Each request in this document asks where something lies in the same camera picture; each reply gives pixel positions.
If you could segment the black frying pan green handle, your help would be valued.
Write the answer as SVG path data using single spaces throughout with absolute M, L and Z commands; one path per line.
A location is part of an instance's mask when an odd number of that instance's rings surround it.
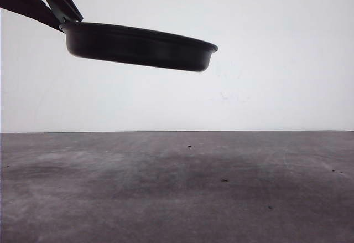
M 81 58 L 201 72 L 218 50 L 215 44 L 182 35 L 55 15 L 61 18 L 69 53 Z

